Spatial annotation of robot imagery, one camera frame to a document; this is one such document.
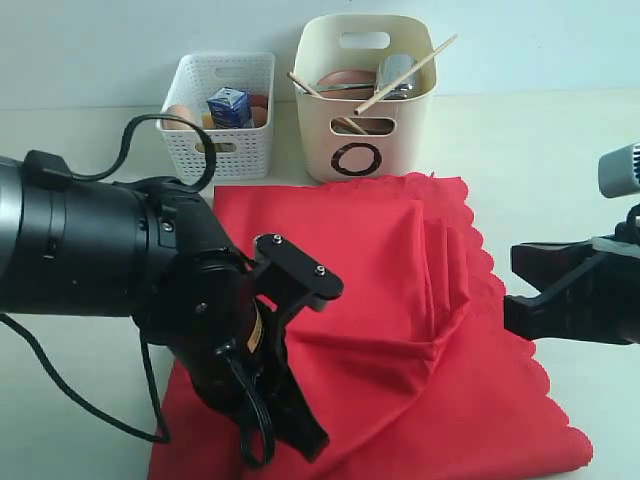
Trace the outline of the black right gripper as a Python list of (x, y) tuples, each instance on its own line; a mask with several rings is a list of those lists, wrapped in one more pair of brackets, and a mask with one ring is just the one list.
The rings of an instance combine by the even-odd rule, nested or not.
[[(639, 343), (639, 205), (612, 235), (590, 242), (511, 247), (512, 272), (541, 293), (504, 297), (507, 331), (527, 340)], [(589, 259), (595, 251), (603, 259)]]

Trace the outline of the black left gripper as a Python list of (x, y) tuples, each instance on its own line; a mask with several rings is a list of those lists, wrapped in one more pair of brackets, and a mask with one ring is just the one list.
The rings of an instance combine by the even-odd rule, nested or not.
[(144, 340), (176, 356), (199, 399), (232, 419), (268, 412), (276, 439), (315, 462), (329, 435), (284, 342), (300, 311), (299, 279), (267, 256), (246, 262), (230, 249), (159, 256), (143, 279), (134, 321)]

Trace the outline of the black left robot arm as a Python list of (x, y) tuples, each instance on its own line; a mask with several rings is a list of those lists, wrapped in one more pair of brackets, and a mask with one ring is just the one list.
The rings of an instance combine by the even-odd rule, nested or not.
[(240, 429), (245, 462), (277, 442), (314, 461), (329, 437), (288, 364), (287, 324), (342, 281), (284, 237), (246, 257), (178, 180), (82, 182), (56, 155), (1, 161), (1, 319), (129, 317), (143, 347), (168, 348), (210, 409)]

